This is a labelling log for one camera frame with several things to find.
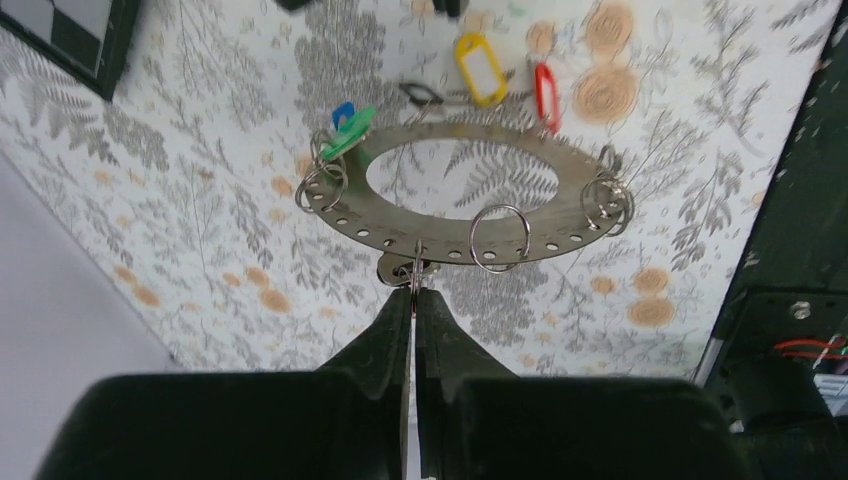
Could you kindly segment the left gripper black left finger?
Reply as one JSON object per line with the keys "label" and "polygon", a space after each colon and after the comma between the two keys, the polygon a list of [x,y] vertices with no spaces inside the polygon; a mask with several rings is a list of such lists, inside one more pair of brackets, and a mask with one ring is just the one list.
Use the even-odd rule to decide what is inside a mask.
{"label": "left gripper black left finger", "polygon": [[312,371],[120,375],[91,385],[40,479],[402,479],[408,288]]}

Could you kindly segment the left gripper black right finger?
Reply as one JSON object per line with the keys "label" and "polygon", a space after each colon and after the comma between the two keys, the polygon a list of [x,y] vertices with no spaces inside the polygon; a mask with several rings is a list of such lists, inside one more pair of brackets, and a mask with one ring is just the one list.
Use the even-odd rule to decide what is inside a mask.
{"label": "left gripper black right finger", "polygon": [[521,377],[416,299],[421,473],[427,479],[747,479],[714,402],[682,380]]}

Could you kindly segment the large grey metal keyring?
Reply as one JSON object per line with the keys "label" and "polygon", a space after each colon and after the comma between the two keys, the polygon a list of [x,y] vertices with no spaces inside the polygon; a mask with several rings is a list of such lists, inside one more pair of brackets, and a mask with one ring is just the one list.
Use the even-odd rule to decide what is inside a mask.
{"label": "large grey metal keyring", "polygon": [[383,253],[502,272],[621,234],[635,202],[619,167],[537,130],[422,122],[322,145],[296,199]]}

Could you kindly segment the green key tag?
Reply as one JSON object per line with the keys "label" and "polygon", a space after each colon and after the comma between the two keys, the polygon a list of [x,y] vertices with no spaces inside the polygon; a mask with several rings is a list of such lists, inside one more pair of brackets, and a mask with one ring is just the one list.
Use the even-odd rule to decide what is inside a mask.
{"label": "green key tag", "polygon": [[355,146],[369,132],[375,114],[374,106],[356,109],[355,115],[324,143],[321,158],[331,161]]}

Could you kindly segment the small blue key tag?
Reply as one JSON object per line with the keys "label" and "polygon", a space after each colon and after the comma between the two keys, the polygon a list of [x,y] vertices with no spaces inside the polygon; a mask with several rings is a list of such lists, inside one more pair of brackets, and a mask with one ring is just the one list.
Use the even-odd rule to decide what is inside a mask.
{"label": "small blue key tag", "polygon": [[332,122],[335,130],[339,130],[348,120],[356,113],[355,106],[352,102],[347,101],[340,104],[332,112]]}

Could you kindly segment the black key tag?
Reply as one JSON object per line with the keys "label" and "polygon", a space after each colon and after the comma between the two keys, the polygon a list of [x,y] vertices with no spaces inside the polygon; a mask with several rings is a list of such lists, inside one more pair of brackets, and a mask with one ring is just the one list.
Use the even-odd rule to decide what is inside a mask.
{"label": "black key tag", "polygon": [[397,84],[408,101],[419,109],[459,107],[466,105],[461,99],[449,99],[438,94],[429,86],[419,82],[402,81]]}

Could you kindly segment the red key tag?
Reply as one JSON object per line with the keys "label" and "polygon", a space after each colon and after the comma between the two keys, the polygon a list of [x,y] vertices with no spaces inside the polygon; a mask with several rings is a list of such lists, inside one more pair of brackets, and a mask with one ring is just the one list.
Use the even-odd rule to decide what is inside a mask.
{"label": "red key tag", "polygon": [[561,129],[561,106],[557,80],[551,68],[538,62],[533,69],[537,116],[541,128],[549,134]]}

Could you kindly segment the yellow key tag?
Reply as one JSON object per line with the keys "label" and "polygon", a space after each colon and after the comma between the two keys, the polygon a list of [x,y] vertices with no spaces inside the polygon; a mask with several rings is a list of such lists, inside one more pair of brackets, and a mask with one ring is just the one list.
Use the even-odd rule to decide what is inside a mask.
{"label": "yellow key tag", "polygon": [[456,42],[454,57],[474,104],[490,108],[508,92],[507,81],[487,39],[469,32]]}

